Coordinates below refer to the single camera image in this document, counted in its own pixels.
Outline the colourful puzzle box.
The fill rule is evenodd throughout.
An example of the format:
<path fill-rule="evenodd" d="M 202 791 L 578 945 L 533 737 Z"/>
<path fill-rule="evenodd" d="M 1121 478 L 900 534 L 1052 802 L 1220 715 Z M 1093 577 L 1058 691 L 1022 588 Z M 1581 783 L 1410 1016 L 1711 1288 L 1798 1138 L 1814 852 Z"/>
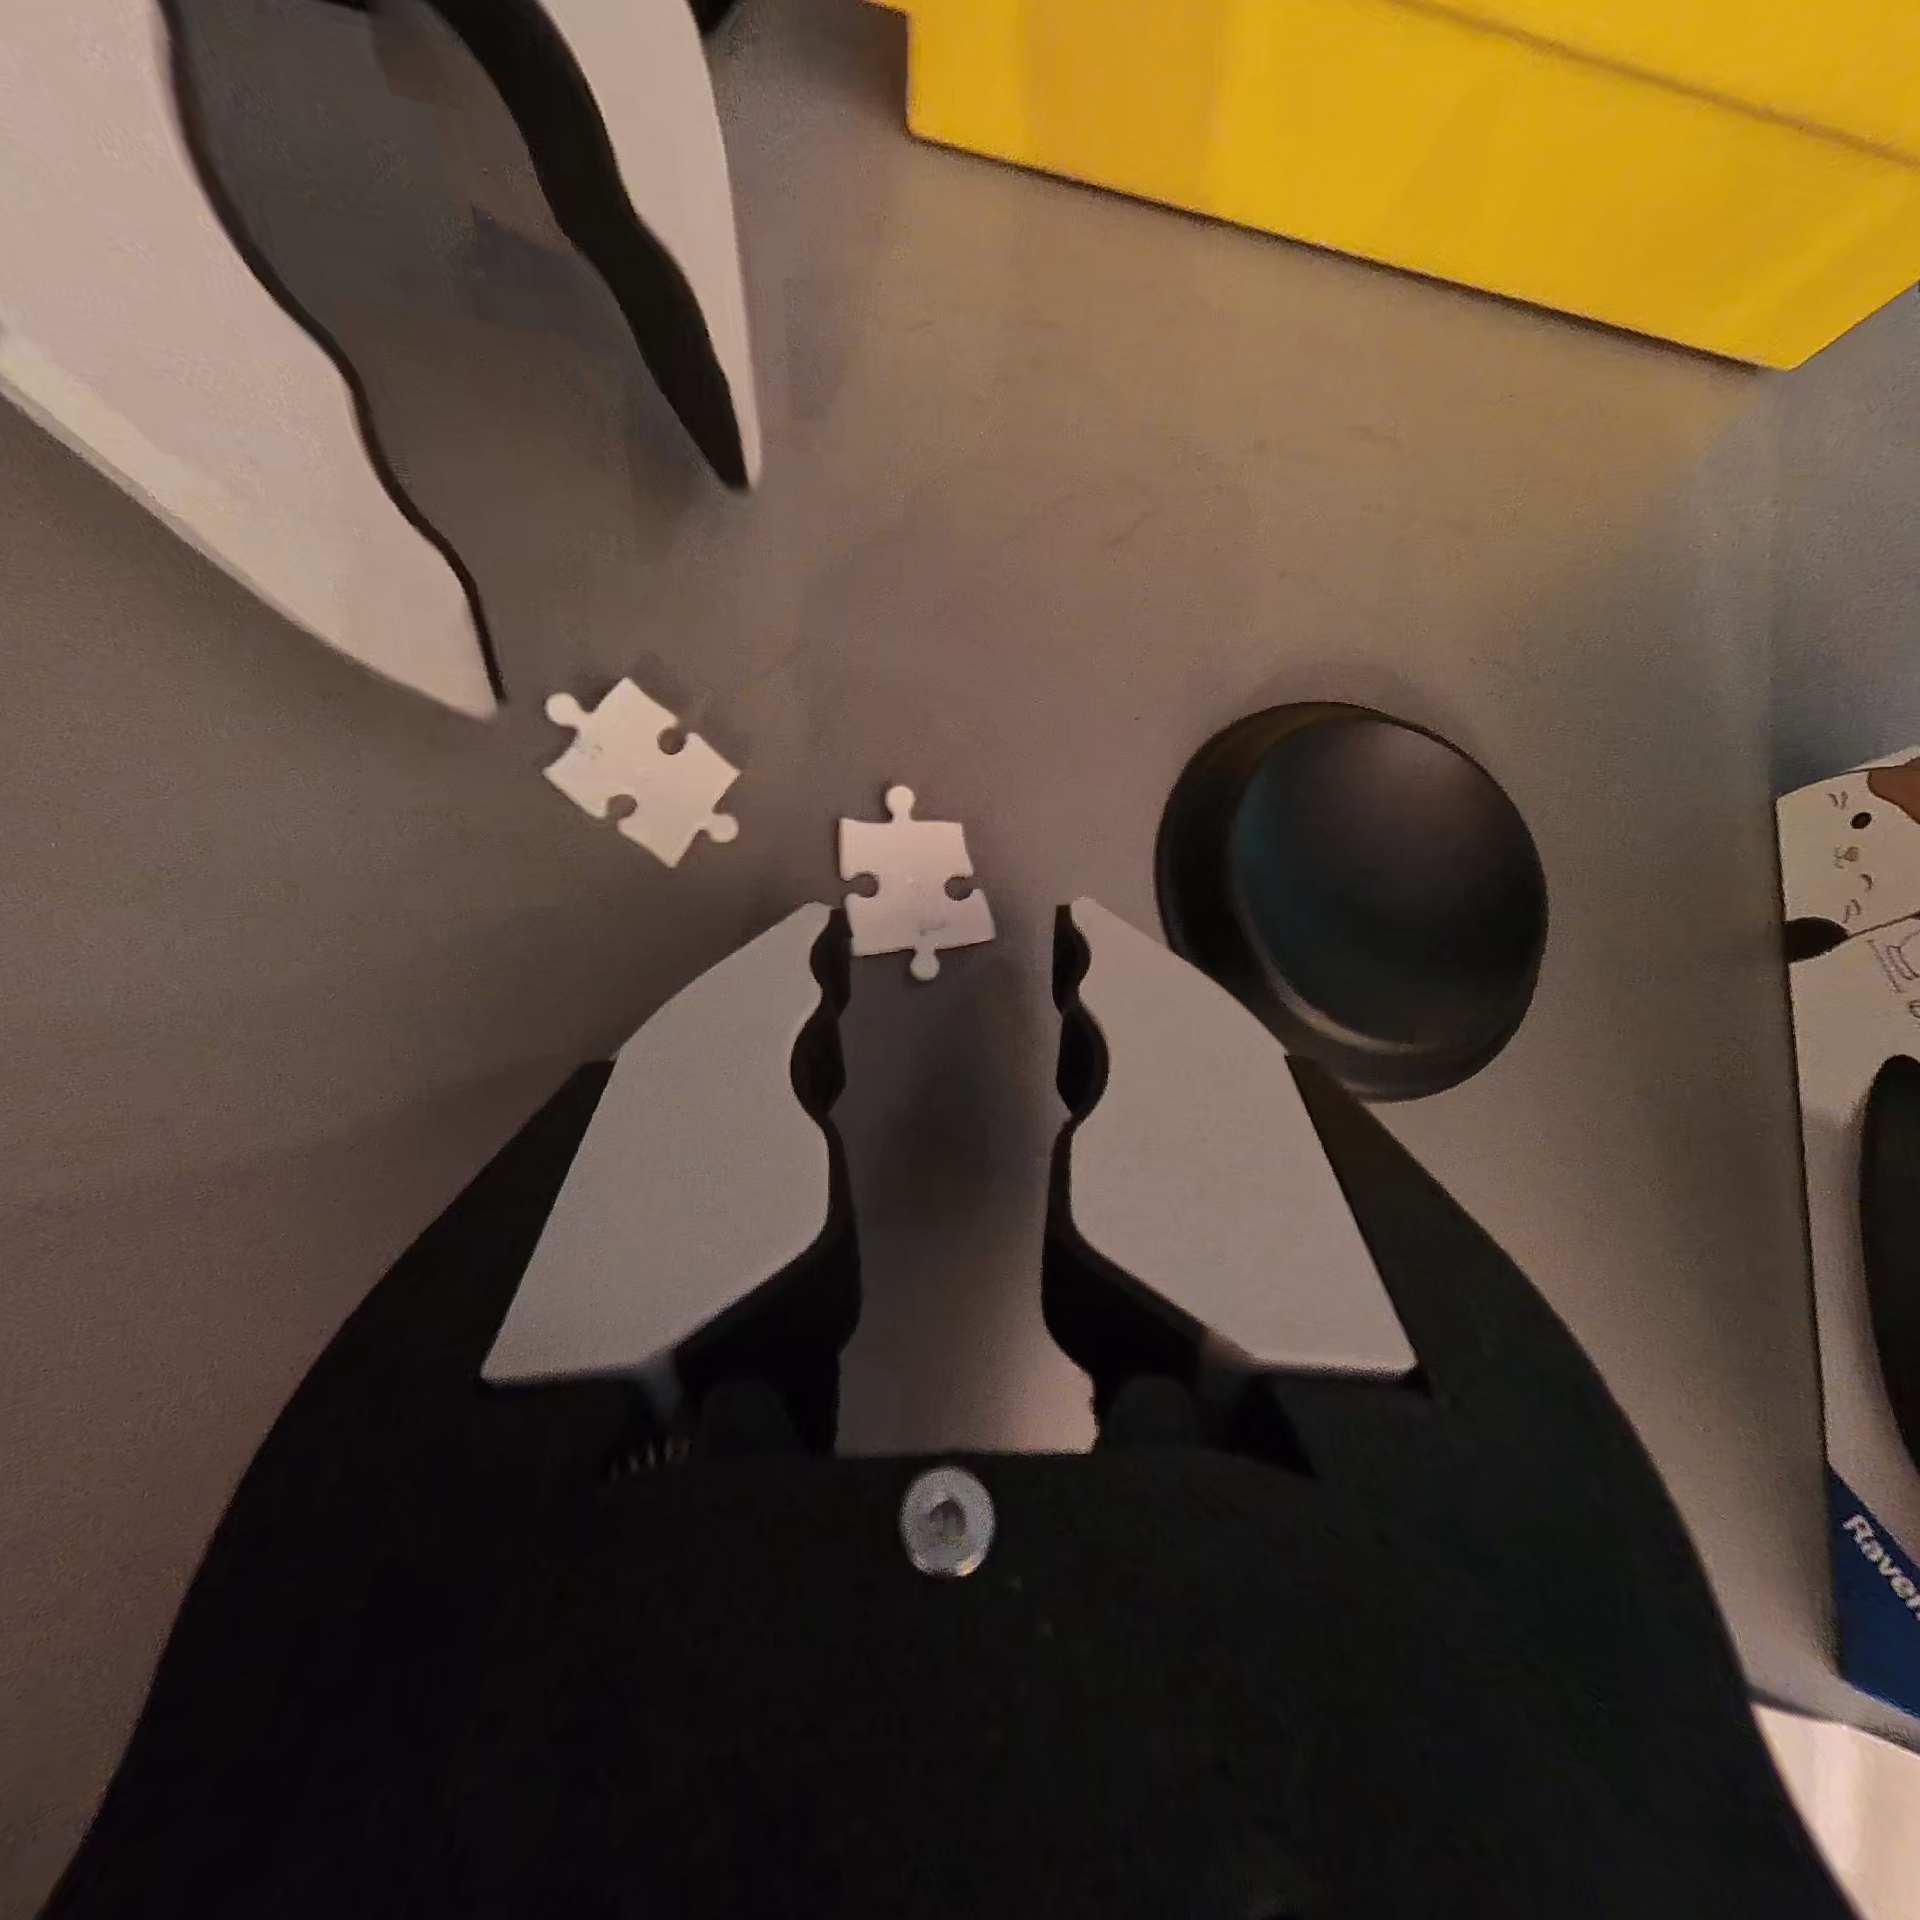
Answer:
<path fill-rule="evenodd" d="M 1839 1679 L 1917 1714 L 1917 756 L 1775 802 Z"/>

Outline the white jigsaw piece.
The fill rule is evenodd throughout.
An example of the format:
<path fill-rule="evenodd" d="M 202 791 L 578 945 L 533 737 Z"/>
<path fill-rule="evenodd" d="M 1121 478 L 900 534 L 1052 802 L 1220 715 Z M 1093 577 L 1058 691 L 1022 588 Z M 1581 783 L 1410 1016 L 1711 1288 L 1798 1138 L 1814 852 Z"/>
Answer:
<path fill-rule="evenodd" d="M 734 763 L 631 679 L 616 682 L 593 707 L 551 692 L 544 715 L 569 732 L 544 778 L 593 822 L 626 802 L 614 828 L 666 868 L 676 868 L 700 836 L 716 846 L 737 840 L 737 819 L 724 811 Z"/>
<path fill-rule="evenodd" d="M 991 905 L 973 886 L 967 831 L 922 822 L 905 785 L 882 793 L 885 819 L 841 819 L 837 867 L 848 886 L 853 958 L 903 954 L 905 972 L 929 983 L 945 952 L 994 942 Z"/>

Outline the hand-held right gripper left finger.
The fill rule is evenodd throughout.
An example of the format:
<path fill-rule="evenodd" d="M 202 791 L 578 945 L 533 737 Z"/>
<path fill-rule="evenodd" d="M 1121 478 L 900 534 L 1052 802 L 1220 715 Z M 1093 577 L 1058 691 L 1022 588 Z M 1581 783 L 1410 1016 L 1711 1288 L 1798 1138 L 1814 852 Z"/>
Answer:
<path fill-rule="evenodd" d="M 493 1347 L 490 1386 L 628 1382 L 660 1409 L 757 1382 L 837 1438 L 857 1225 L 832 1108 L 841 907 L 804 904 L 663 1001 L 613 1058 Z"/>

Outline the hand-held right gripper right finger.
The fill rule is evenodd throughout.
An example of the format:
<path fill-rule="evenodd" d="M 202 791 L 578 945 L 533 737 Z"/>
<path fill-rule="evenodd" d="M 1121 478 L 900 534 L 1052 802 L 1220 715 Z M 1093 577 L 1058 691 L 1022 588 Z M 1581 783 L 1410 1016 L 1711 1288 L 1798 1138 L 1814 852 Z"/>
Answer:
<path fill-rule="evenodd" d="M 1270 1376 L 1401 1386 L 1416 1359 L 1281 1044 L 1095 898 L 1054 921 L 1065 1123 L 1046 1174 L 1045 1326 L 1112 1434 L 1173 1384 L 1233 1434 Z"/>

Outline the yellow plastic bin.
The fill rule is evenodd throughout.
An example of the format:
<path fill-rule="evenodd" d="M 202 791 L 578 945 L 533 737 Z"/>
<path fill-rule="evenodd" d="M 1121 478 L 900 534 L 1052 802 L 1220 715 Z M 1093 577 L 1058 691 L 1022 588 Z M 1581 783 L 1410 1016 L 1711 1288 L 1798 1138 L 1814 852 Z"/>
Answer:
<path fill-rule="evenodd" d="M 1917 278 L 1914 3 L 903 3 L 905 124 L 1756 368 Z"/>

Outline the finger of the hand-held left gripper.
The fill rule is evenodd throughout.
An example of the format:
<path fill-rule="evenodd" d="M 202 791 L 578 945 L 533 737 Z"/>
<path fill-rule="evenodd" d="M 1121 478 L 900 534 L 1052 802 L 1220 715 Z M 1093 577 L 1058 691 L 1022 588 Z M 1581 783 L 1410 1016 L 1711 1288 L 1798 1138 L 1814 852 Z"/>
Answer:
<path fill-rule="evenodd" d="M 527 248 L 578 255 L 693 447 L 752 489 L 752 334 L 700 9 L 376 4 L 374 50 L 433 114 L 453 190 Z"/>
<path fill-rule="evenodd" d="M 4 398 L 308 638 L 490 718 L 474 591 L 248 252 L 176 67 L 164 4 L 2 4 Z"/>

